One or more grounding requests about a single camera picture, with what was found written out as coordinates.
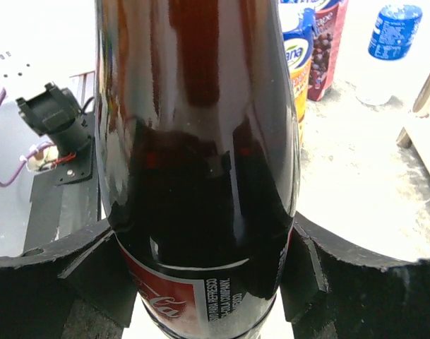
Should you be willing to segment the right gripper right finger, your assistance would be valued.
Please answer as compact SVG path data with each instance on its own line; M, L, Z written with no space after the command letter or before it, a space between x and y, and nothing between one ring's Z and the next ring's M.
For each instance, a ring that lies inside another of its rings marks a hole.
M300 213L280 292L295 338L430 338L430 258L378 254Z

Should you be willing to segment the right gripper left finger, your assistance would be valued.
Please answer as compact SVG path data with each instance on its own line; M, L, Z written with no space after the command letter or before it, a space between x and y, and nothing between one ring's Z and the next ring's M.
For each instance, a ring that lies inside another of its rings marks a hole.
M106 220L0 257L0 338L121 338L135 299Z

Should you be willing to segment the water bottle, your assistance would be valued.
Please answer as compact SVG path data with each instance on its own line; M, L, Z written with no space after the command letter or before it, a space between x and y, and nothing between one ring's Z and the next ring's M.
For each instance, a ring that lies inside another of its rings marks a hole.
M423 16L420 6L391 1L378 12L364 62L365 74L356 87L356 98L369 106L386 104L400 79Z

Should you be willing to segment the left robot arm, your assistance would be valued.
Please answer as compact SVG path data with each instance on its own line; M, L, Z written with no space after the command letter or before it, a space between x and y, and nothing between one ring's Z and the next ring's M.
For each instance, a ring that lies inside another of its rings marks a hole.
M47 140L19 158L32 171L58 170L63 179L92 176L95 162L93 97L78 99L73 82L60 78L62 67L0 54L0 107L14 101L19 117Z

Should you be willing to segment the cola glass bottle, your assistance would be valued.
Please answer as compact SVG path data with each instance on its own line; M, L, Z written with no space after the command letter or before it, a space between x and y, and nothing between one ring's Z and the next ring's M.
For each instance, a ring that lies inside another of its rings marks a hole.
M97 1L102 202L169 338L258 338L299 188L276 1Z

